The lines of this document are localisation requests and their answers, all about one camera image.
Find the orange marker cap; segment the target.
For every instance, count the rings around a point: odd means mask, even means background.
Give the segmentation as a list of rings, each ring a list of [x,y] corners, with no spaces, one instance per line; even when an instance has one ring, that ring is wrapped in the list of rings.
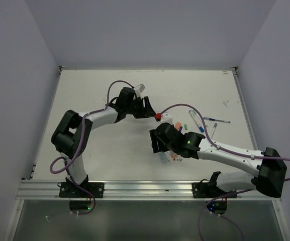
[[[175,128],[179,131],[180,130],[180,127],[181,127],[181,123],[177,122],[175,124]]]

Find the light blue highlighter marker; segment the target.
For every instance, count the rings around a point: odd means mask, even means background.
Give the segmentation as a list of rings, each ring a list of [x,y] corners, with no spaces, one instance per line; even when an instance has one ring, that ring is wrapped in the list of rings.
[[[166,158],[165,153],[160,153],[160,160],[162,164],[165,164],[168,162],[168,159]]]

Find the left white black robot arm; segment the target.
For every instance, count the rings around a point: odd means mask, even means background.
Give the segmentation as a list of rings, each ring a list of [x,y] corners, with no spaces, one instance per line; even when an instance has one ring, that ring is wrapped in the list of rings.
[[[91,112],[75,112],[68,110],[62,117],[51,137],[51,143],[60,153],[50,165],[52,174],[67,173],[72,185],[71,192],[83,197],[88,192],[85,182],[88,175],[85,171],[82,153],[84,152],[91,131],[123,120],[127,115],[134,118],[154,117],[149,98],[143,97],[145,86],[140,84],[133,88],[124,87],[117,98],[106,104],[104,109]]]

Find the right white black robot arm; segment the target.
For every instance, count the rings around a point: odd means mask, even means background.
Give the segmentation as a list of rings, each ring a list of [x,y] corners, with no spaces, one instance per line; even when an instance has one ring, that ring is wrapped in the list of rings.
[[[199,133],[182,134],[169,123],[149,133],[154,153],[172,151],[183,158],[215,161],[238,169],[233,173],[214,172],[208,183],[198,188],[206,195],[219,197],[235,190],[255,189],[269,197],[281,197],[287,166],[275,149],[262,152],[235,148]]]

